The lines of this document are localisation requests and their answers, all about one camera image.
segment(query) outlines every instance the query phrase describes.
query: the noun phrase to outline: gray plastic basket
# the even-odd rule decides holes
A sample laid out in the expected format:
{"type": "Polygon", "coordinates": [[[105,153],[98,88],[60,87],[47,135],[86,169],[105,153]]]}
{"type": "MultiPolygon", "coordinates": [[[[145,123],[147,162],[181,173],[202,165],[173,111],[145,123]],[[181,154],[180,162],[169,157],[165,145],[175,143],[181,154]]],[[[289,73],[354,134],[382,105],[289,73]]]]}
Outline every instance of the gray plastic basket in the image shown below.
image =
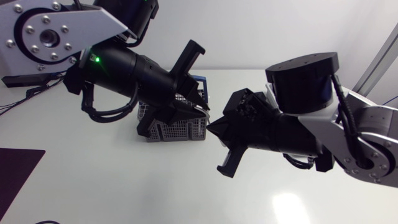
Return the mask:
{"type": "MultiPolygon", "coordinates": [[[[199,95],[203,100],[207,101],[205,90],[198,90],[199,95]]],[[[176,94],[175,98],[188,105],[195,106],[182,95],[176,94]]],[[[145,103],[139,104],[138,120],[141,120],[147,110],[148,105],[145,103]]],[[[206,139],[206,125],[207,118],[200,119],[189,119],[183,121],[177,121],[170,126],[161,122],[156,121],[152,129],[150,130],[150,137],[147,138],[147,142],[159,142],[159,141],[188,141],[194,140],[205,140],[206,139]]]]}

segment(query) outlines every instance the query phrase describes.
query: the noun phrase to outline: screw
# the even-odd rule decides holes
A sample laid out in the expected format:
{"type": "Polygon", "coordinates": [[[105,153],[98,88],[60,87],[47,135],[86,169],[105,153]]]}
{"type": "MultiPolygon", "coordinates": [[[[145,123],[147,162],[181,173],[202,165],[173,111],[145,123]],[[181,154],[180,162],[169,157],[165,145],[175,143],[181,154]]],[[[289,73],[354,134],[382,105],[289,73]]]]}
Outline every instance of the screw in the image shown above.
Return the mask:
{"type": "Polygon", "coordinates": [[[372,178],[375,178],[375,177],[377,177],[377,174],[376,173],[370,173],[369,176],[372,177],[372,178]]]}
{"type": "Polygon", "coordinates": [[[49,24],[51,22],[50,18],[48,16],[43,16],[42,18],[42,22],[44,24],[49,24]]]}
{"type": "Polygon", "coordinates": [[[64,48],[65,48],[65,50],[71,50],[72,49],[72,45],[70,45],[69,43],[66,43],[64,48]]]}
{"type": "Polygon", "coordinates": [[[377,152],[374,152],[374,153],[372,153],[372,158],[378,158],[379,157],[379,154],[377,153],[377,152]]]}
{"type": "Polygon", "coordinates": [[[69,62],[72,63],[72,64],[76,63],[76,58],[75,57],[70,57],[69,58],[69,62]]]}
{"type": "Polygon", "coordinates": [[[34,29],[32,26],[27,26],[26,29],[25,29],[25,31],[26,31],[28,34],[34,34],[35,29],[34,29]]]}
{"type": "Polygon", "coordinates": [[[384,147],[391,147],[391,142],[386,141],[386,142],[383,143],[383,146],[384,147]]]}
{"type": "Polygon", "coordinates": [[[58,2],[53,2],[52,8],[55,9],[56,11],[58,11],[61,9],[61,5],[58,2]]]}
{"type": "Polygon", "coordinates": [[[15,47],[15,42],[13,40],[7,40],[6,46],[9,48],[13,48],[13,47],[15,47]]]}
{"type": "Polygon", "coordinates": [[[382,170],[387,170],[387,165],[380,165],[379,168],[382,170]]]}
{"type": "Polygon", "coordinates": [[[45,66],[44,66],[44,65],[38,65],[38,66],[37,66],[37,69],[38,69],[39,71],[42,71],[42,70],[45,69],[45,66]]]}
{"type": "Polygon", "coordinates": [[[20,4],[16,4],[16,5],[14,6],[14,11],[15,11],[16,13],[21,13],[21,12],[24,11],[24,8],[23,8],[20,4]]]}
{"type": "Polygon", "coordinates": [[[30,51],[33,53],[37,53],[37,52],[39,52],[39,50],[40,49],[36,45],[33,45],[32,48],[30,49],[30,51]]]}
{"type": "Polygon", "coordinates": [[[67,32],[69,32],[69,28],[67,26],[63,25],[61,27],[61,31],[66,34],[67,32]]]}
{"type": "Polygon", "coordinates": [[[57,53],[51,53],[51,59],[52,59],[52,60],[58,60],[58,55],[57,55],[57,53]]]}

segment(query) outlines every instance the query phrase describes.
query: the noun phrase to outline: white table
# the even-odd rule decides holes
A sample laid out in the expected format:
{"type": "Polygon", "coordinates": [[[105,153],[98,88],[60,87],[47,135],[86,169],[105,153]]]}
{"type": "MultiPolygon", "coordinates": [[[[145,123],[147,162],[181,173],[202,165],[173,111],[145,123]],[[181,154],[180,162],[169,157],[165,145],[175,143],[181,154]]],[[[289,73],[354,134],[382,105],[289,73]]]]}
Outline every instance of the white table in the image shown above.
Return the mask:
{"type": "MultiPolygon", "coordinates": [[[[211,120],[232,92],[265,90],[263,70],[196,70],[207,77],[211,120]]],[[[0,105],[27,88],[0,86],[0,105]]],[[[99,110],[126,97],[96,88],[99,110]]],[[[99,124],[64,85],[0,117],[0,147],[46,153],[1,223],[397,223],[398,189],[346,175],[299,170],[282,154],[249,149],[233,179],[221,175],[227,148],[205,141],[147,143],[137,110],[99,124]]]]}

